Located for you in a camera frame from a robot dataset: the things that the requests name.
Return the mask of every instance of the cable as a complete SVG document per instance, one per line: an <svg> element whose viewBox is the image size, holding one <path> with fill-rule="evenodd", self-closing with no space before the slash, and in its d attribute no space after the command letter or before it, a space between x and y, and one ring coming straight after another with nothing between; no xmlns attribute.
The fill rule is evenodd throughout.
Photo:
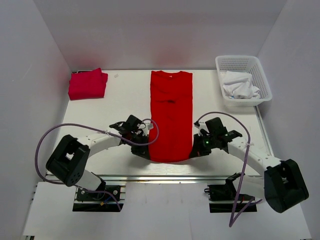
<svg viewBox="0 0 320 240"><path fill-rule="evenodd" d="M111 196L108 197L106 200L103 201L104 204L106 204L110 200Z"/></svg>
<svg viewBox="0 0 320 240"><path fill-rule="evenodd" d="M246 151L244 154L244 160L243 160L243 166L242 166L242 171L241 171L241 175L240 175L240 180L239 180L239 185L238 185L238 189L236 191L235 194L235 198L234 198L234 202L233 202L233 206L232 206L232 212L231 212L231 216L230 216L230 221L229 221L229 227L231 228L233 226L233 224L235 223L235 221L237 220L237 218L240 216L240 214L249 206L251 205L252 201L255 199L254 197L250 199L250 201L237 213L237 215L235 216L235 212L236 212L236 208L237 208L237 204L238 204L238 199L239 199L239 194L240 194L240 190L241 190L241 185L242 182L244 180L244 175L245 175L245 170L246 170L246 165L247 165L247 161L248 161L248 154L249 154L249 148L250 148L250 142L251 142L251 136L250 133L248 131L248 129L246 128L246 126L240 122L237 118L235 118L234 116L225 113L225 112L220 112L220 111L211 111L211 112L207 112L205 114L203 114L201 117L199 117L199 119L196 122L199 122L203 117L209 115L209 114L222 114L222 115L226 115L231 117L232 119L234 119L236 122L238 122L243 129L245 130L247 136L248 136L248 141L247 141L247 146L246 146ZM259 200L253 204L258 204L260 203L262 200Z"/></svg>
<svg viewBox="0 0 320 240"><path fill-rule="evenodd" d="M96 132L102 133L102 134L108 134L108 135L110 135L110 136L119 138L119 139L121 139L121 140L123 140L123 141L125 141L125 142L127 142L127 143L129 143L129 144L132 144L132 145L136 145L136 146L148 146L148 145L153 144L153 143L158 139L158 137L159 137L159 127L158 127L157 123L156 123L154 120L150 119L150 118L145 118L144 120L142 120L142 122L144 122L144 121L150 121L150 122L152 122L152 123L155 125L155 127L156 127L156 137L155 137L154 140L152 140L151 142L148 142L148 143L135 143L135 142L133 142L133 141L130 141L130 140L128 140L128 139L126 139L126 138L124 138L124 137L122 137L122 136L120 136L120 135L114 134L114 133L112 133L112 132L106 132L106 131L104 131L104 130L100 130L100 129L97 129L97 128L94 128L94 127L90 127L90 126L86 126L86 125L82 125L82 124L77 124L77 123L61 123L61 124L58 124L58 125L56 125L56 126L53 126L53 127L51 127L49 130L47 130L47 131L43 134L43 136L40 138L40 140L39 140L39 142L38 142L38 144L37 144L37 146L36 146L35 154L34 154L34 167L35 167L35 171L36 171L36 173L38 174L38 176L39 176L43 181L45 181L45 182L48 182L48 183L51 183L51 184L56 184L56 185L63 185L63 184L64 184L63 182L57 182L57 181L52 181L52 180L46 179L46 178L41 174L41 172L40 172L40 170L39 170L39 166L38 166L38 156L39 156L40 146L41 146L42 142L44 141L45 137L46 137L50 132L52 132L53 130L55 130L55 129L57 129L57 128L61 128L61 127L64 127L64 126L80 127L80 128L83 128L83 129L89 129L89 130L92 130L92 131L96 131ZM92 191L92 190L88 190L88 189L85 189L85 188L83 188L83 190L85 190L85 191L88 192L88 193L93 193L93 194L95 194L95 193L97 193L97 194L100 194L100 193L108 194L110 197L113 198L113 200L114 200L115 203L117 204L119 210L121 211L121 207L120 207L117 199L116 199L110 192L108 192L108 191Z"/></svg>
<svg viewBox="0 0 320 240"><path fill-rule="evenodd" d="M93 200L96 200L96 201L99 201L100 199L102 199L105 195L102 194L100 198L92 198Z"/></svg>
<svg viewBox="0 0 320 240"><path fill-rule="evenodd" d="M144 128L139 128L138 130L146 129L147 125L146 125L144 122L143 122L143 123L141 123L141 124L143 124L143 125L144 125Z"/></svg>

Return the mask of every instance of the folded magenta towel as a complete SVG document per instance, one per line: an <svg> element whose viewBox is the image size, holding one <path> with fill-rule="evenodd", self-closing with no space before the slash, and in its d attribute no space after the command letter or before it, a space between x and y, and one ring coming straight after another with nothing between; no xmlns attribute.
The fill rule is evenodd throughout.
<svg viewBox="0 0 320 240"><path fill-rule="evenodd" d="M68 91L70 100L103 98L107 80L108 74L102 73L101 68L72 73Z"/></svg>

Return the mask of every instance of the white cloth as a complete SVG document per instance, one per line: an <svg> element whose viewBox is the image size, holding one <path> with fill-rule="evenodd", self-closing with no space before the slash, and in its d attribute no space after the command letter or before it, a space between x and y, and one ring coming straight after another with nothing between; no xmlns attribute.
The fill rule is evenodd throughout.
<svg viewBox="0 0 320 240"><path fill-rule="evenodd" d="M259 99L259 88L253 86L252 75L246 72L227 71L223 77L223 89L231 99Z"/></svg>

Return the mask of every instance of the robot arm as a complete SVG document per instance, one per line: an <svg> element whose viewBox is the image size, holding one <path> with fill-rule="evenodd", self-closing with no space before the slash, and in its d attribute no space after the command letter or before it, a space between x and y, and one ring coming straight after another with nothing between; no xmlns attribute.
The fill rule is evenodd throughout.
<svg viewBox="0 0 320 240"><path fill-rule="evenodd" d="M219 117L205 123L195 122L194 125L199 131L193 136L190 157L205 156L211 153L211 149L219 148L244 160L247 140L235 130L228 132ZM284 161L266 154L255 146L250 146L247 164L263 179L245 175L241 185L241 194L265 199L278 213L284 212L309 197L299 166L292 159ZM240 173L235 173L225 181L225 192L233 198L238 189L240 176Z"/></svg>
<svg viewBox="0 0 320 240"><path fill-rule="evenodd" d="M78 186L90 191L105 190L106 183L85 170L88 158L121 144L134 146L125 140L147 143L150 126L130 115L125 122L117 122L110 125L110 128L113 129L109 130L109 133L120 134L122 139L107 133L94 133L80 138L65 135L47 161L46 169L68 187Z"/></svg>

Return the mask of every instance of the white enclosure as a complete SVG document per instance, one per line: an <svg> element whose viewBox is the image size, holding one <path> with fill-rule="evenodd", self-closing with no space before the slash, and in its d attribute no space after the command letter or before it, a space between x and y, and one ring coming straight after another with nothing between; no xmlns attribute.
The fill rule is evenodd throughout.
<svg viewBox="0 0 320 240"><path fill-rule="evenodd" d="M68 117L71 71L214 70L219 55L251 55L273 95L259 106L271 146L298 162L310 193L303 214L320 239L319 8L318 0L2 0L0 238L21 237L40 180L35 148Z"/></svg>

